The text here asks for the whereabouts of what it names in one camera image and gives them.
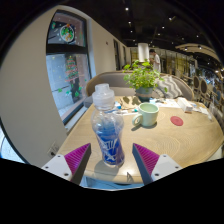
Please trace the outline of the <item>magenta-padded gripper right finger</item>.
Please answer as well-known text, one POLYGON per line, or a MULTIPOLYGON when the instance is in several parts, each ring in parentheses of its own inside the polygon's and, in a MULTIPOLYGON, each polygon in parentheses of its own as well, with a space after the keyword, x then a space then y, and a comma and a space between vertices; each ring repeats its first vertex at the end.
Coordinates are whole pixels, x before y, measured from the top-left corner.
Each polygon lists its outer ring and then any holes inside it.
POLYGON ((167 154, 158 155, 136 143, 133 144, 132 153, 145 185, 182 169, 182 167, 167 154))

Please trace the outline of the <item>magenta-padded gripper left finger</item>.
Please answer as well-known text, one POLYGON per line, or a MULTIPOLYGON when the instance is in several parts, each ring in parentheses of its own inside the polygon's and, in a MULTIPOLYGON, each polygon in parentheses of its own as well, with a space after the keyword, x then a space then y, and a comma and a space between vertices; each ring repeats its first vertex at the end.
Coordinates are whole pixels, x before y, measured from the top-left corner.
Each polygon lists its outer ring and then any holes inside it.
POLYGON ((55 155, 42 169, 79 185, 90 155, 91 144, 87 143, 66 155, 55 155))

